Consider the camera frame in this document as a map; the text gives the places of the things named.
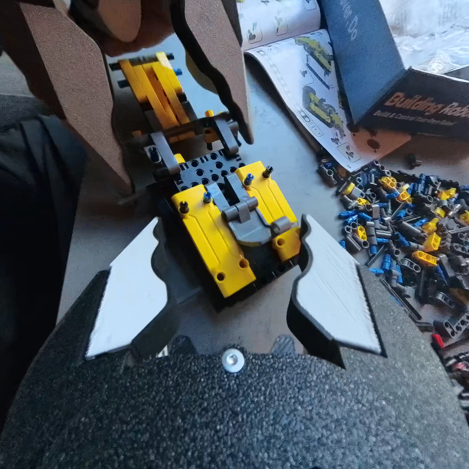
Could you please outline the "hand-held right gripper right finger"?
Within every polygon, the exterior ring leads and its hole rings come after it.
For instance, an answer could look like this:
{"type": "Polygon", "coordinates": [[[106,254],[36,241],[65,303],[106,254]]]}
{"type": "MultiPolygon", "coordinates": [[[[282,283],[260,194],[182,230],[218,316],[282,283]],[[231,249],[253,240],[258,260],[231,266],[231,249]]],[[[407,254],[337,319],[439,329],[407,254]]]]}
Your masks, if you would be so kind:
{"type": "Polygon", "coordinates": [[[358,262],[309,214],[301,218],[300,275],[287,325],[309,355],[344,368],[341,348],[383,355],[358,262]]]}

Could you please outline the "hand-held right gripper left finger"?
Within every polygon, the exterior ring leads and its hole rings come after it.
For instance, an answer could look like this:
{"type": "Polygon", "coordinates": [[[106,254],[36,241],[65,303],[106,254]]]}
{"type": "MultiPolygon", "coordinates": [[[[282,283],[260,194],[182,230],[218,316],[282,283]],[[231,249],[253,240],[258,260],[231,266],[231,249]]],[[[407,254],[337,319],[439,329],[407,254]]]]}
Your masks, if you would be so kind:
{"type": "Polygon", "coordinates": [[[136,360],[163,352],[179,327],[172,270],[155,217],[109,265],[86,359],[123,349],[136,360]]]}

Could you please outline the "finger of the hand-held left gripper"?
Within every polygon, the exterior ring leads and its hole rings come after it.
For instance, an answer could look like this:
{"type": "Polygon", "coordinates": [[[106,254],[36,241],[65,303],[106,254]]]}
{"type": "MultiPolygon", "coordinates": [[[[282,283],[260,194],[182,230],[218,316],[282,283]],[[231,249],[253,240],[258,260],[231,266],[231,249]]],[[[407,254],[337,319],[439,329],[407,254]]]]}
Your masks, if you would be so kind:
{"type": "Polygon", "coordinates": [[[245,142],[253,144],[236,1],[171,1],[170,15],[185,50],[198,70],[213,83],[220,101],[238,123],[245,142]]]}
{"type": "Polygon", "coordinates": [[[114,100],[97,44],[60,10],[20,3],[67,124],[102,161],[120,192],[132,192],[114,133],[114,100]]]}

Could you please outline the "white instruction booklet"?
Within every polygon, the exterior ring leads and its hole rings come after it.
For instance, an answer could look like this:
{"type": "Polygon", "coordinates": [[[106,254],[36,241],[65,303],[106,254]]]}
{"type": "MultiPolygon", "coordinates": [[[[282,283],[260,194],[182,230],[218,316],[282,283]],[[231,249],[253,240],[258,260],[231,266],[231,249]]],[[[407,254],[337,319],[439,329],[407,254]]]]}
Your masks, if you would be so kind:
{"type": "Polygon", "coordinates": [[[243,51],[263,67],[292,117],[315,145],[354,171],[411,136],[354,126],[328,32],[315,0],[236,1],[243,51]]]}

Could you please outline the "yellow black building-block vehicle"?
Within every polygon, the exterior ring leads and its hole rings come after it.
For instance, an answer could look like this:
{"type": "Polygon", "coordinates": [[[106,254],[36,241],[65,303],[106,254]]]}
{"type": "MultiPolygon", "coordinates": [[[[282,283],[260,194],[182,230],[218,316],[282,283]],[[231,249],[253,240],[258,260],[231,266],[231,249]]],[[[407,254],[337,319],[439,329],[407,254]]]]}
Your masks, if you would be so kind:
{"type": "Polygon", "coordinates": [[[119,71],[152,132],[135,131],[130,144],[149,159],[149,185],[160,219],[188,243],[188,264],[203,275],[215,303],[241,300],[297,265],[299,222],[273,167],[246,165],[239,155],[238,123],[229,112],[198,118],[170,60],[172,54],[122,58],[119,71]]]}

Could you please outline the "person's left hand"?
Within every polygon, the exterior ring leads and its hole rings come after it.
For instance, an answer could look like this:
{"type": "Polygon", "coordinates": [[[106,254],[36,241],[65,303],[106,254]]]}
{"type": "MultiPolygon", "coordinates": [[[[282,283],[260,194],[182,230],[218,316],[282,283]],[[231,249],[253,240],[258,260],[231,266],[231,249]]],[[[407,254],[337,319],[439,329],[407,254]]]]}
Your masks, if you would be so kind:
{"type": "Polygon", "coordinates": [[[104,52],[115,57],[151,48],[174,33],[167,0],[73,0],[69,13],[104,52]]]}

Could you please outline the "pile of building-block parts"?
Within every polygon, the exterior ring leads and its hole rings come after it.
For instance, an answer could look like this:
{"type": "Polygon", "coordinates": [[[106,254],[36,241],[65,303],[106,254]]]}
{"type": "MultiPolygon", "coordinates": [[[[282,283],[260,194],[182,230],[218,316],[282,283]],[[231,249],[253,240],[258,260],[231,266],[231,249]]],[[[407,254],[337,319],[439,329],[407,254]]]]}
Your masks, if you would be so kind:
{"type": "Polygon", "coordinates": [[[344,207],[339,244],[402,305],[468,401],[468,185],[374,160],[350,172],[322,158],[318,173],[344,207]]]}

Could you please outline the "person's dark clothing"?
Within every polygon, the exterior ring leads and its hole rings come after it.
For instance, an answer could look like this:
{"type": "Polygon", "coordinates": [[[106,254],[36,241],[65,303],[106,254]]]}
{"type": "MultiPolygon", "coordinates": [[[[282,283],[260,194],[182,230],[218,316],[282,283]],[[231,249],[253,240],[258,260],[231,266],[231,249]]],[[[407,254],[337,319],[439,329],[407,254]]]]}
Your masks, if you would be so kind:
{"type": "Polygon", "coordinates": [[[1,94],[1,430],[55,328],[87,157],[81,140],[36,98],[1,94]]]}

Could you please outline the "blue cardboard box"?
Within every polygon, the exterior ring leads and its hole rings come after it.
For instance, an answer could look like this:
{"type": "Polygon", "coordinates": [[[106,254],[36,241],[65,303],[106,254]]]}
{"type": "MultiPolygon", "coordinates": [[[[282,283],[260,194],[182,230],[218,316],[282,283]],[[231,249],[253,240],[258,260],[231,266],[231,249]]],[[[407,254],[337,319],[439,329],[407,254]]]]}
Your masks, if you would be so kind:
{"type": "Polygon", "coordinates": [[[468,80],[406,67],[379,1],[321,1],[353,122],[468,140],[468,80]]]}

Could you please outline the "clear plastic bag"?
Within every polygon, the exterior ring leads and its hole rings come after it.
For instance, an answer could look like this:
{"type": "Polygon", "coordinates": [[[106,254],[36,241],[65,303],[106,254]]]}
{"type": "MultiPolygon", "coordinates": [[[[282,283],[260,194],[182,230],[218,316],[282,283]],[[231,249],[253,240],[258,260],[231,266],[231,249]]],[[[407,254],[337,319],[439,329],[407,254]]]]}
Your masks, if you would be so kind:
{"type": "Polygon", "coordinates": [[[406,68],[442,75],[469,64],[467,0],[381,0],[406,68]]]}

